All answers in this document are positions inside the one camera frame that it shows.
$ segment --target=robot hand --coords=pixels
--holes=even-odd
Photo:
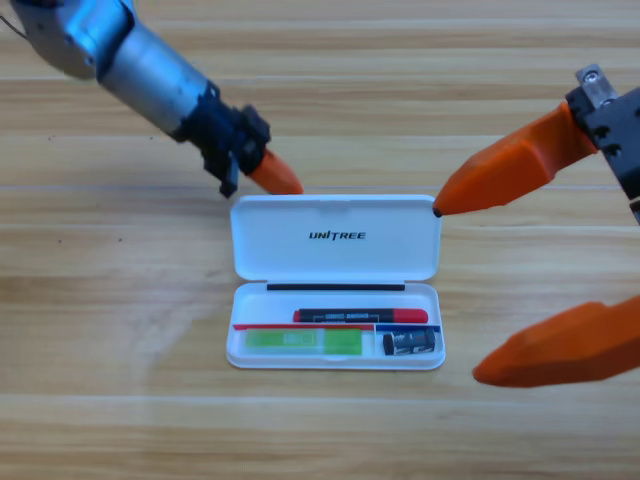
[[[230,197],[238,171],[274,194],[302,193],[266,145],[269,125],[251,106],[230,108],[220,90],[145,27],[133,0],[11,0],[34,50],[53,67],[106,90],[176,142],[202,153]]]
[[[601,150],[640,223],[640,88],[618,97],[597,65],[555,111],[473,155],[434,203],[438,216],[511,201]],[[474,369],[481,383],[537,387],[603,380],[640,366],[640,296],[587,303],[512,336]]]

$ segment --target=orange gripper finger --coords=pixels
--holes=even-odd
[[[513,335],[473,371],[500,387],[603,380],[640,366],[640,296],[587,303]]]
[[[596,152],[563,102],[469,158],[438,194],[434,211],[453,215],[506,205]]]
[[[291,167],[270,150],[265,150],[262,163],[250,175],[254,182],[275,195],[294,195],[304,192]]]

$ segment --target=wood grain surface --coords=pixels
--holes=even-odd
[[[312,193],[435,195],[575,70],[640,85],[637,0],[137,4],[258,107]],[[445,219],[439,370],[242,371],[225,359],[230,204],[197,152],[4,26],[0,65],[3,480],[640,478],[640,371],[526,391],[471,377],[520,328],[638,293],[640,229],[600,155]]]

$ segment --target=unitree logo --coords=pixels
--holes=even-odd
[[[326,232],[311,232],[309,238],[311,239],[327,239],[327,240],[364,240],[366,232],[332,232],[328,230]]]

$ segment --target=red pen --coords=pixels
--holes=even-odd
[[[427,323],[419,308],[301,308],[293,314],[300,323]]]

